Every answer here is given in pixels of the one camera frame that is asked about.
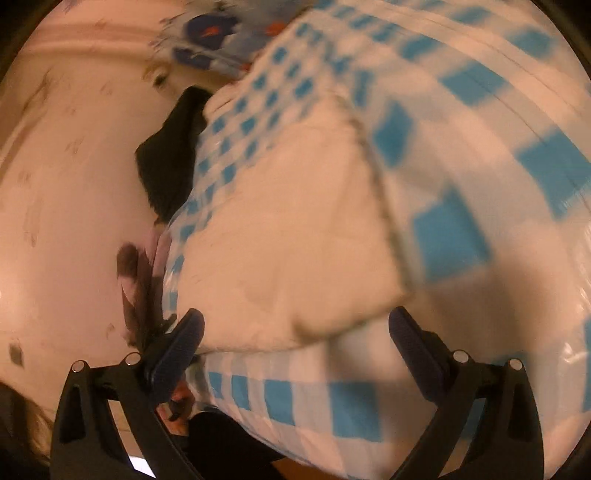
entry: floor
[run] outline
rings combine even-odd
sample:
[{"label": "floor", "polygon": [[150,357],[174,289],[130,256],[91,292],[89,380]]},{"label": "floor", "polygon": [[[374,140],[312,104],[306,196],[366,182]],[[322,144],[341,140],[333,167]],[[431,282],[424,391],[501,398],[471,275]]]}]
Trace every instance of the floor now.
[{"label": "floor", "polygon": [[129,351],[115,255],[155,220],[136,147],[184,88],[223,79],[129,49],[63,49],[46,30],[0,85],[0,380],[53,417],[74,361]]}]

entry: blue square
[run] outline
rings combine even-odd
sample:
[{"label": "blue square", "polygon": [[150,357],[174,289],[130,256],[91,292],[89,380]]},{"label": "blue square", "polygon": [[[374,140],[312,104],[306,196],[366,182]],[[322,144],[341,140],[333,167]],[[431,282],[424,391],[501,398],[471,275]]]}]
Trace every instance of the blue square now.
[{"label": "blue square", "polygon": [[187,202],[187,213],[189,215],[195,215],[199,211],[199,202],[195,199],[191,199]]},{"label": "blue square", "polygon": [[460,274],[491,258],[484,236],[455,189],[417,215],[413,228],[429,282]]},{"label": "blue square", "polygon": [[400,29],[399,25],[388,23],[374,33],[373,39],[381,43],[385,43],[391,40],[396,32]]},{"label": "blue square", "polygon": [[230,183],[236,176],[236,165],[234,163],[228,165],[222,170],[222,178],[225,184]]},{"label": "blue square", "polygon": [[400,56],[405,60],[415,61],[443,44],[425,35],[417,34],[405,42],[400,49]]},{"label": "blue square", "polygon": [[374,132],[375,146],[388,168],[396,167],[404,159],[412,131],[413,119],[400,103],[392,103]]},{"label": "blue square", "polygon": [[340,7],[337,11],[335,11],[333,16],[335,18],[340,18],[342,20],[344,18],[347,18],[347,17],[353,15],[353,13],[355,13],[355,9],[353,7],[349,7],[348,5],[344,5],[343,7]]},{"label": "blue square", "polygon": [[232,375],[232,398],[236,406],[251,409],[251,402],[248,399],[248,379],[241,375]]},{"label": "blue square", "polygon": [[173,263],[172,272],[179,273],[183,269],[184,255],[179,255]]},{"label": "blue square", "polygon": [[273,112],[271,114],[271,116],[269,117],[269,121],[267,122],[267,128],[269,130],[274,128],[277,125],[277,123],[279,122],[280,118],[281,118],[281,112]]},{"label": "blue square", "polygon": [[285,56],[287,55],[287,50],[283,47],[277,47],[277,49],[273,52],[273,63],[275,65],[279,65],[283,63]]},{"label": "blue square", "polygon": [[308,25],[305,22],[302,23],[299,27],[297,27],[297,30],[295,31],[295,36],[296,37],[303,37],[309,28],[310,28],[310,25]]},{"label": "blue square", "polygon": [[470,6],[454,14],[452,20],[466,25],[476,25],[487,19],[490,14],[491,13],[486,8]]},{"label": "blue square", "polygon": [[425,0],[418,8],[419,10],[433,10],[443,4],[445,4],[445,2],[442,2],[441,0]]},{"label": "blue square", "polygon": [[536,181],[556,219],[564,217],[572,199],[591,182],[589,160],[561,130],[519,152],[516,159]]},{"label": "blue square", "polygon": [[267,95],[267,100],[265,101],[265,107],[271,108],[273,105],[275,105],[278,97],[279,95],[277,93],[277,90],[269,92],[269,95]]},{"label": "blue square", "polygon": [[308,40],[308,44],[312,47],[317,45],[320,40],[324,38],[324,34],[319,30],[314,30],[312,35],[310,35],[310,39]]},{"label": "blue square", "polygon": [[180,231],[181,242],[185,243],[189,239],[189,237],[193,234],[194,231],[195,231],[194,225],[185,225],[184,227],[182,227],[181,231]]},{"label": "blue square", "polygon": [[299,61],[295,61],[294,63],[291,64],[291,66],[287,69],[287,72],[285,73],[285,76],[289,79],[292,79],[293,77],[295,77],[298,72],[300,71],[301,65]]},{"label": "blue square", "polygon": [[205,174],[209,171],[210,168],[210,164],[209,164],[209,160],[204,158],[201,162],[199,162],[199,164],[197,165],[197,171],[200,174]]},{"label": "blue square", "polygon": [[266,84],[267,84],[267,75],[265,75],[264,73],[261,73],[261,75],[259,75],[259,78],[257,78],[254,82],[252,82],[252,87],[255,90],[262,90]]},{"label": "blue square", "polygon": [[381,442],[378,399],[368,382],[329,383],[333,435]]},{"label": "blue square", "polygon": [[255,154],[256,152],[256,148],[258,146],[258,143],[256,140],[252,141],[246,148],[245,152],[244,152],[244,156],[247,160],[250,160],[251,157]]},{"label": "blue square", "polygon": [[441,83],[468,106],[481,103],[506,85],[506,80],[482,63],[471,61],[467,68],[441,79]]},{"label": "blue square", "polygon": [[265,380],[264,390],[269,418],[295,426],[291,383],[279,380]]},{"label": "blue square", "polygon": [[172,291],[168,294],[168,306],[171,310],[177,309],[178,291]]},{"label": "blue square", "polygon": [[213,133],[215,134],[220,133],[224,128],[226,128],[226,121],[222,116],[215,120],[212,124]]},{"label": "blue square", "polygon": [[550,53],[552,39],[538,29],[528,27],[507,38],[518,49],[536,59],[542,59]]},{"label": "blue square", "polygon": [[222,145],[220,145],[220,155],[225,155],[228,153],[230,148],[232,148],[232,142],[230,142],[230,139],[226,137],[222,140]]},{"label": "blue square", "polygon": [[222,374],[218,372],[207,372],[209,384],[212,386],[213,396],[223,398],[222,395]]},{"label": "blue square", "polygon": [[244,120],[240,125],[240,128],[242,129],[242,133],[244,134],[244,136],[246,136],[250,132],[252,132],[252,129],[255,128],[255,125],[256,125],[256,120],[253,116],[247,120]]},{"label": "blue square", "polygon": [[352,58],[349,56],[341,57],[332,62],[332,69],[333,73],[336,76],[340,76],[344,74],[347,70],[349,70],[349,65],[351,64]]},{"label": "blue square", "polygon": [[314,8],[318,10],[327,10],[334,4],[335,0],[316,0]]},{"label": "blue square", "polygon": [[361,30],[367,27],[368,25],[371,25],[376,20],[377,19],[371,15],[360,15],[357,18],[351,20],[349,25],[351,26],[351,28],[354,28],[355,30]]},{"label": "blue square", "polygon": [[234,111],[236,113],[242,113],[244,111],[244,109],[246,108],[247,104],[248,103],[245,98],[241,98],[240,100],[237,100],[236,105],[234,106]]},{"label": "blue square", "polygon": [[294,93],[297,99],[305,97],[306,95],[311,94],[312,90],[314,89],[314,82],[311,78],[306,78],[300,82],[300,84],[295,87]]},{"label": "blue square", "polygon": [[215,191],[216,185],[214,183],[205,189],[205,202],[207,205],[212,202]]},{"label": "blue square", "polygon": [[368,102],[368,90],[374,82],[374,74],[369,70],[358,70],[354,77],[353,102],[355,106],[365,108]]}]

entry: black clamp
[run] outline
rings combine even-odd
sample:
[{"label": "black clamp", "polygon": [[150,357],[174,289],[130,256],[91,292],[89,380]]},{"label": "black clamp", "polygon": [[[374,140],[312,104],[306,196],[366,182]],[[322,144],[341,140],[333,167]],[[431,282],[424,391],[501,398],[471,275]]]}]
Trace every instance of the black clamp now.
[{"label": "black clamp", "polygon": [[[389,330],[421,393],[438,406],[392,480],[543,480],[540,418],[519,359],[497,366],[450,352],[402,307],[390,314]],[[485,408],[466,457],[440,477],[477,398]]]},{"label": "black clamp", "polygon": [[202,480],[162,423],[156,406],[170,399],[203,339],[203,315],[190,310],[176,328],[140,355],[111,367],[72,365],[56,415],[52,480],[138,480],[108,400],[121,403],[135,440],[157,478]]}]

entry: blanket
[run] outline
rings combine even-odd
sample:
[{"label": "blanket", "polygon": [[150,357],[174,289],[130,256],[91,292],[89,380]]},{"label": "blanket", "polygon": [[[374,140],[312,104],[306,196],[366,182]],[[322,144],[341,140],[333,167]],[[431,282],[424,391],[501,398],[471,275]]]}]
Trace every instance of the blanket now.
[{"label": "blanket", "polygon": [[[181,301],[190,238],[213,225],[241,174],[328,96],[344,99],[395,225],[405,306],[452,349],[524,361],[550,476],[591,410],[591,97],[581,71],[557,31],[504,2],[318,2],[200,138],[193,191],[170,225],[165,317]],[[385,318],[366,320],[293,351],[205,355],[192,387],[292,458],[387,478],[434,407]]]}]

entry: black cloth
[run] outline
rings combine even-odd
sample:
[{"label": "black cloth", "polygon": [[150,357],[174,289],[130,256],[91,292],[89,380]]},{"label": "black cloth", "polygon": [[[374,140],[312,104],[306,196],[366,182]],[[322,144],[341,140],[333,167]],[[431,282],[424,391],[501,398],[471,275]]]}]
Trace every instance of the black cloth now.
[{"label": "black cloth", "polygon": [[271,465],[283,455],[251,437],[223,413],[203,412],[189,421],[185,453],[205,480],[284,480]]},{"label": "black cloth", "polygon": [[162,128],[135,151],[148,201],[162,222],[169,222],[193,188],[195,145],[207,122],[203,107],[211,94],[189,87]]}]

